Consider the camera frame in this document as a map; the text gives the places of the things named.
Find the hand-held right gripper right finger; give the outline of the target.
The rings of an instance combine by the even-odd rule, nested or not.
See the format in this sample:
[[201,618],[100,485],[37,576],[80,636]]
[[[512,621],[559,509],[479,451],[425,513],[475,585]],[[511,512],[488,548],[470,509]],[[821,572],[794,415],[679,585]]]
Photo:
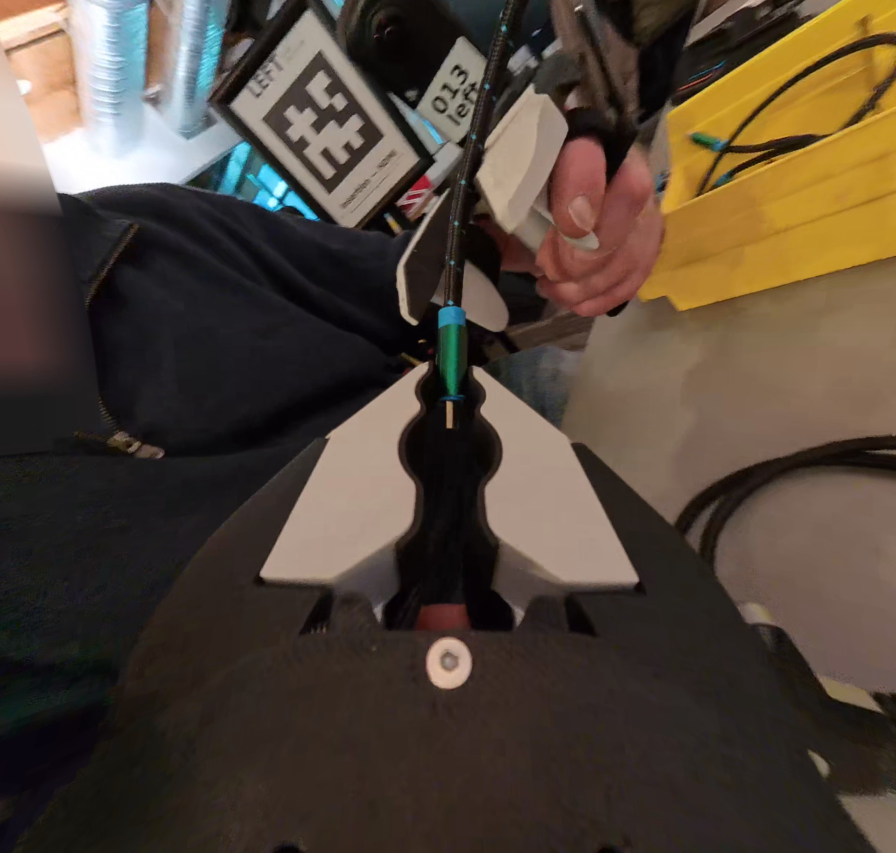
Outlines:
[[633,592],[639,575],[567,436],[496,380],[469,390],[485,582],[511,622],[539,598]]

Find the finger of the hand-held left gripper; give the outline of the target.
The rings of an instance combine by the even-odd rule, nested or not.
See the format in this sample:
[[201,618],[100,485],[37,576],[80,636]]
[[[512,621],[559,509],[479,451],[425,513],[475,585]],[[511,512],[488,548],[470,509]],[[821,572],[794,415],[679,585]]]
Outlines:
[[[399,311],[412,325],[423,320],[431,304],[442,305],[444,256],[449,232],[448,217],[427,217],[414,232],[399,260],[396,287]],[[509,323],[509,309],[498,290],[501,254],[497,244],[478,226],[467,237],[462,308],[467,320],[489,332],[502,332]]]

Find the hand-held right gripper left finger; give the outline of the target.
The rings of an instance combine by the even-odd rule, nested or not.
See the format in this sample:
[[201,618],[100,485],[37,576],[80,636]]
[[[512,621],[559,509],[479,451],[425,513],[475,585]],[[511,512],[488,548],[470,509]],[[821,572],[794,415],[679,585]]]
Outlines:
[[360,594],[383,616],[399,590],[396,547],[417,503],[399,442],[420,414],[427,374],[410,371],[326,436],[261,569],[264,584]]

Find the grey adapter with braided cable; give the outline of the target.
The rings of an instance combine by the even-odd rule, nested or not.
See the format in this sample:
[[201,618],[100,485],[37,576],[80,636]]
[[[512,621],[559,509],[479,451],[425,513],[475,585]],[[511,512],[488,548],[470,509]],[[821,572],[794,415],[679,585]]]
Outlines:
[[721,535],[735,513],[768,486],[801,471],[822,468],[895,472],[894,434],[849,438],[804,448],[740,468],[700,490],[678,514],[676,530],[686,537],[704,519],[696,552],[716,568]]

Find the yellow plastic bin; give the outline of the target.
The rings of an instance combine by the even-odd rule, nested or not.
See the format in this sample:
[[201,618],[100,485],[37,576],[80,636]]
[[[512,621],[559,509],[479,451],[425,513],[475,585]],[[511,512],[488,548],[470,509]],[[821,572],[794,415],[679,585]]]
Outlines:
[[679,311],[894,257],[895,0],[841,0],[667,116]]

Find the person's left hand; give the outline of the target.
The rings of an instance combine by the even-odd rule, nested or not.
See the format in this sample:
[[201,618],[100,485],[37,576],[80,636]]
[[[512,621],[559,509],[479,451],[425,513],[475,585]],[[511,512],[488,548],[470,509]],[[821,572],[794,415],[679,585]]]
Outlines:
[[581,317],[609,315],[643,287],[664,237],[654,176],[634,145],[608,179],[601,145],[564,145],[550,178],[553,227],[535,260],[540,296]]

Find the white printed board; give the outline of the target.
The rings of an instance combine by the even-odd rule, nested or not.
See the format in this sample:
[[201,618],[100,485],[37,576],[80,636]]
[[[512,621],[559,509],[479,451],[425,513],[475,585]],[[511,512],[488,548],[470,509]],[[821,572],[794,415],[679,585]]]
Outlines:
[[433,164],[389,97],[344,54],[323,0],[286,0],[210,105],[317,216],[344,228],[364,227]]

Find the person's blue jeans leg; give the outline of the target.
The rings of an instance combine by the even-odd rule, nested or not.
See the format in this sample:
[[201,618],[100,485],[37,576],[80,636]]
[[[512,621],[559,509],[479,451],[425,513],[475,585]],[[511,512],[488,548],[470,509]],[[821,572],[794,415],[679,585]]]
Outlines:
[[582,355],[582,351],[544,345],[500,357],[484,371],[560,429]]

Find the metal duct pipe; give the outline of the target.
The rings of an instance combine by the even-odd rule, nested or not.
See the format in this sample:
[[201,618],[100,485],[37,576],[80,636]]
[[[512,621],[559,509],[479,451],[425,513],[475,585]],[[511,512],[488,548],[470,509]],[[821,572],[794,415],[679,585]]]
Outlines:
[[185,139],[206,127],[230,1],[168,0],[160,111]]

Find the large silver air duct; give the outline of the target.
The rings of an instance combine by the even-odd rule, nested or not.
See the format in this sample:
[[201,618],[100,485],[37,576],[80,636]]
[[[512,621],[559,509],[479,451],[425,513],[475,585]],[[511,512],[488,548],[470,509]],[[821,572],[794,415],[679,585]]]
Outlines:
[[140,142],[150,0],[66,0],[80,115],[92,149],[118,159]]

